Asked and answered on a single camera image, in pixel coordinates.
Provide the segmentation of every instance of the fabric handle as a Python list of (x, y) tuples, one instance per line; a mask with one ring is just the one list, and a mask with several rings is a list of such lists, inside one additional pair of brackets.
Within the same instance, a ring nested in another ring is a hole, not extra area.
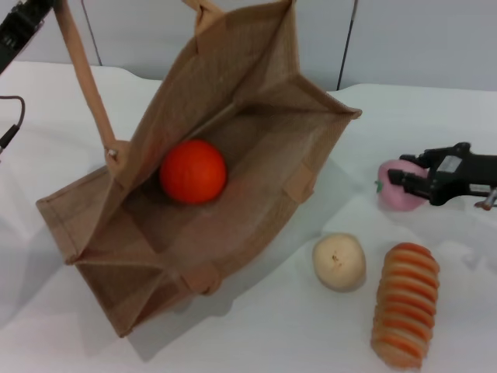
[(109, 117), (97, 89), (92, 70), (86, 57), (85, 48), (72, 18), (67, 0), (58, 0), (54, 6), (55, 16), (59, 27), (61, 28), (62, 37), (68, 49), (72, 64), (75, 67), (76, 77), (85, 96), (86, 103), (92, 111), (96, 126), (99, 130), (100, 139), (106, 151), (112, 150), (116, 143), (113, 129), (110, 125)]
[(198, 54), (209, 53), (226, 33), (224, 13), (209, 0), (183, 0), (196, 11), (195, 39)]

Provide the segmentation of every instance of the bread roll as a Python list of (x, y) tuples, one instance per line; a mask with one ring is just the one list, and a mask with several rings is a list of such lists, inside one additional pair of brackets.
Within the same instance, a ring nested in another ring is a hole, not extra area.
[(366, 257), (353, 235), (329, 235), (318, 242), (312, 259), (319, 280), (335, 291), (354, 290), (366, 276)]
[(397, 245), (385, 256), (371, 346), (392, 368), (421, 368), (428, 354), (439, 271), (431, 252), (412, 243)]

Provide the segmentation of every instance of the gray wall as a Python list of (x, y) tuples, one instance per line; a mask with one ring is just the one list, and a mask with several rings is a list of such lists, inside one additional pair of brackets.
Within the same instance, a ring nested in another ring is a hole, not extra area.
[[(215, 1), (226, 11), (264, 2)], [(195, 12), (180, 0), (85, 0), (85, 5), (102, 63), (145, 78), (162, 78), (193, 35)], [(327, 89), (336, 88), (352, 9), (353, 0), (297, 2), (302, 70)]]
[[(194, 11), (181, 0), (69, 1), (92, 64), (99, 55), (104, 65), (163, 78), (193, 35)], [(0, 2), (1, 18), (16, 0)], [(265, 0), (215, 2), (232, 10)], [(353, 2), (297, 2), (302, 70), (328, 90), (338, 81)], [(492, 0), (359, 0), (341, 88), (366, 82), (497, 90), (496, 19)], [(19, 60), (69, 62), (53, 15)]]
[(497, 90), (495, 0), (359, 0), (342, 87)]

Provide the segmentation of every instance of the toy food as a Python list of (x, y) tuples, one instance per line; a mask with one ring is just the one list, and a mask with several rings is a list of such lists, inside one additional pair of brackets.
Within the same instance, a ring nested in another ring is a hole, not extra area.
[(385, 162), (378, 170), (378, 194), (380, 199), (396, 211), (412, 211), (426, 202), (424, 198), (404, 192), (404, 187), (392, 185), (388, 179), (389, 169), (401, 169), (407, 173), (414, 173), (426, 177), (428, 172), (414, 163), (395, 159)]
[(202, 204), (216, 198), (226, 184), (226, 165), (221, 153), (202, 140), (183, 142), (162, 162), (162, 189), (184, 204)]
[(336, 291), (353, 290), (366, 276), (364, 251), (353, 235), (329, 235), (318, 242), (312, 259), (319, 280)]
[(433, 335), (439, 271), (431, 252), (414, 243), (385, 257), (371, 346), (392, 368), (421, 368)]

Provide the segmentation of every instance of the burlap material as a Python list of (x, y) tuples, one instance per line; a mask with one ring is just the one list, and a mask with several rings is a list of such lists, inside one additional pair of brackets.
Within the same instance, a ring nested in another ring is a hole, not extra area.
[[(257, 256), (311, 196), (340, 134), (360, 115), (300, 75), (294, 1), (229, 13), (185, 2), (197, 11), (196, 36), (129, 142), (113, 138), (67, 3), (56, 7), (107, 166), (38, 208), (120, 336), (211, 294)], [(161, 160), (188, 138), (208, 140), (228, 164), (228, 185), (211, 204), (182, 206), (160, 191)]]

